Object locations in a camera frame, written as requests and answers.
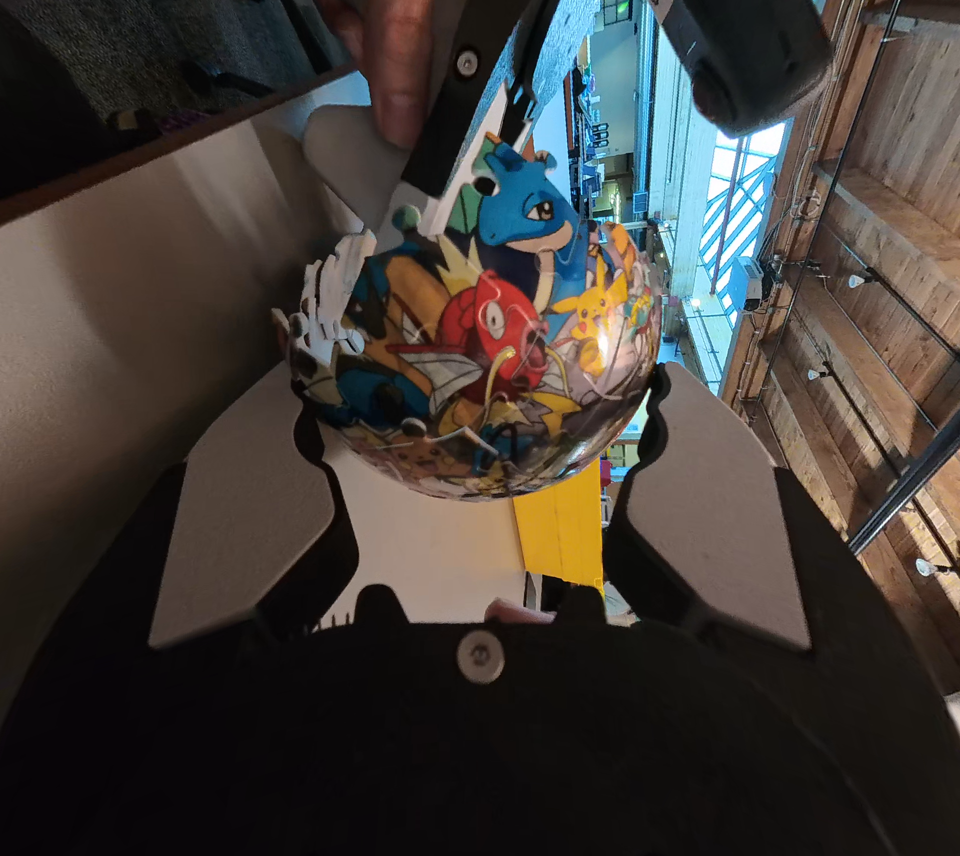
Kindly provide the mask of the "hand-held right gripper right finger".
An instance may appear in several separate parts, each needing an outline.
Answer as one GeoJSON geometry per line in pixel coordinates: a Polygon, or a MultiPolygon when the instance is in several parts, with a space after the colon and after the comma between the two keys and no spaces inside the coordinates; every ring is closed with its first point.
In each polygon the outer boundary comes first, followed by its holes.
{"type": "Polygon", "coordinates": [[[638,461],[604,537],[611,584],[640,619],[721,625],[787,649],[810,629],[774,464],[688,370],[654,368],[638,461]]]}

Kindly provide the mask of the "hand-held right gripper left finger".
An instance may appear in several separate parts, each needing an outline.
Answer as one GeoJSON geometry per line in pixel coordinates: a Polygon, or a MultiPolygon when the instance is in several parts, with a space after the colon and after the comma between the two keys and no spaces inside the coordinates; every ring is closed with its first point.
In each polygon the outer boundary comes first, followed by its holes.
{"type": "Polygon", "coordinates": [[[330,478],[298,451],[301,402],[289,371],[274,366],[217,418],[185,465],[149,643],[168,648],[247,620],[328,531],[351,500],[345,472],[357,461],[321,432],[330,478]]]}

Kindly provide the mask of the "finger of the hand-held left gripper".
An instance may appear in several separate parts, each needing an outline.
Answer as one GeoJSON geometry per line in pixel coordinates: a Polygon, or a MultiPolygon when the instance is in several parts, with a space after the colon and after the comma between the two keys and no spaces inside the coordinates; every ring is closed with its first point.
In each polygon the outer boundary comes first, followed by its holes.
{"type": "Polygon", "coordinates": [[[320,106],[310,115],[306,158],[367,229],[442,231],[460,189],[476,174],[486,178],[484,144],[523,132],[530,9],[519,1],[435,2],[426,114],[411,150],[380,135],[370,106],[320,106]]]}

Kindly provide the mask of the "colourful cartoon puzzle ball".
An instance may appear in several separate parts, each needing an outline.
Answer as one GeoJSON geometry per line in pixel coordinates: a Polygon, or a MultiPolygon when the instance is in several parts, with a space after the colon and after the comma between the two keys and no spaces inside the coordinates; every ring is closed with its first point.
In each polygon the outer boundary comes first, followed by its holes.
{"type": "Polygon", "coordinates": [[[662,335],[655,266],[624,226],[575,210],[530,157],[489,132],[447,210],[401,242],[366,231],[304,270],[271,312],[294,394],[361,460],[458,500],[573,476],[627,429],[662,335]]]}

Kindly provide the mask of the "black office chair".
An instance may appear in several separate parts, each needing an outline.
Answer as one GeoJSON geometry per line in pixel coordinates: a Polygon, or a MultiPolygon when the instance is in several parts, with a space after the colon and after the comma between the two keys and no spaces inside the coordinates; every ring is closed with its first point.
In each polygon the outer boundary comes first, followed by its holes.
{"type": "MultiPolygon", "coordinates": [[[[262,3],[264,0],[251,0],[262,3]]],[[[301,7],[296,0],[279,0],[289,19],[298,42],[304,50],[311,68],[322,75],[332,69],[332,63],[318,37],[313,34],[301,7]]],[[[238,75],[222,71],[197,59],[186,59],[179,65],[183,79],[190,89],[198,95],[208,96],[215,90],[235,90],[255,99],[268,97],[274,91],[267,85],[238,75]]]]}

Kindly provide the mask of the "yellow plastic bin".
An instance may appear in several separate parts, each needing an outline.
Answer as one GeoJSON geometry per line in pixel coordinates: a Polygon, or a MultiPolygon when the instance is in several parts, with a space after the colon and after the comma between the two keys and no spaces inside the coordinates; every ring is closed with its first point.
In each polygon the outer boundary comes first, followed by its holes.
{"type": "Polygon", "coordinates": [[[603,589],[599,460],[512,507],[528,572],[603,589]]]}

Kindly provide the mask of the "patterned dark cloth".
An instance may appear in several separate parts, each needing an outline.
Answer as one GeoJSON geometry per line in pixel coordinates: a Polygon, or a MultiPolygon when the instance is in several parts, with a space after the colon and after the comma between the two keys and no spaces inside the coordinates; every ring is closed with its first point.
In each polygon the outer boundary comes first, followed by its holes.
{"type": "Polygon", "coordinates": [[[153,111],[148,107],[115,110],[105,120],[106,126],[127,141],[147,142],[164,135],[189,129],[211,119],[215,113],[195,108],[153,111]]]}

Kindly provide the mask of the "black steel beam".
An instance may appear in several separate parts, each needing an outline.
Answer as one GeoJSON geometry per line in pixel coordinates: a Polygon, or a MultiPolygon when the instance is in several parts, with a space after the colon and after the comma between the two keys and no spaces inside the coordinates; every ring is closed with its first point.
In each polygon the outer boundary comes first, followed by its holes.
{"type": "Polygon", "coordinates": [[[958,450],[959,411],[934,434],[923,452],[906,468],[877,509],[847,543],[848,549],[860,555],[882,533],[891,518],[933,479],[958,450]]]}

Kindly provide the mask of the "dark storage shelving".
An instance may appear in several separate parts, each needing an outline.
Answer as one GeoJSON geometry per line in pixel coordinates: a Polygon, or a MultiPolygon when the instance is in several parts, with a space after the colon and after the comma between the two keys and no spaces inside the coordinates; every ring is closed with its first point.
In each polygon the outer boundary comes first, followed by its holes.
{"type": "Polygon", "coordinates": [[[635,217],[639,50],[638,22],[629,20],[588,35],[573,63],[574,99],[593,146],[590,161],[604,171],[595,203],[619,222],[635,217]]]}

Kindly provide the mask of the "large paned window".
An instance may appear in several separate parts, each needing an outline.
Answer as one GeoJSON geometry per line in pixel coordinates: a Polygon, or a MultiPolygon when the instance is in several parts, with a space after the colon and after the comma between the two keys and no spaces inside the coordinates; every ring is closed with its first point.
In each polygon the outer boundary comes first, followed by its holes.
{"type": "Polygon", "coordinates": [[[786,127],[778,123],[740,139],[716,134],[699,256],[730,326],[739,312],[731,284],[734,262],[757,250],[786,127]]]}

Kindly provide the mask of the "white wall box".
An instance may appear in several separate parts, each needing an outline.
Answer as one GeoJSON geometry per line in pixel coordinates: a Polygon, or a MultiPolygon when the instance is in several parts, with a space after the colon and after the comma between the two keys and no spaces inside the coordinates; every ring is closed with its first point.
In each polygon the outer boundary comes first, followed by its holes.
{"type": "Polygon", "coordinates": [[[738,312],[752,313],[764,300],[764,269],[753,257],[738,256],[730,267],[726,294],[738,312]]]}

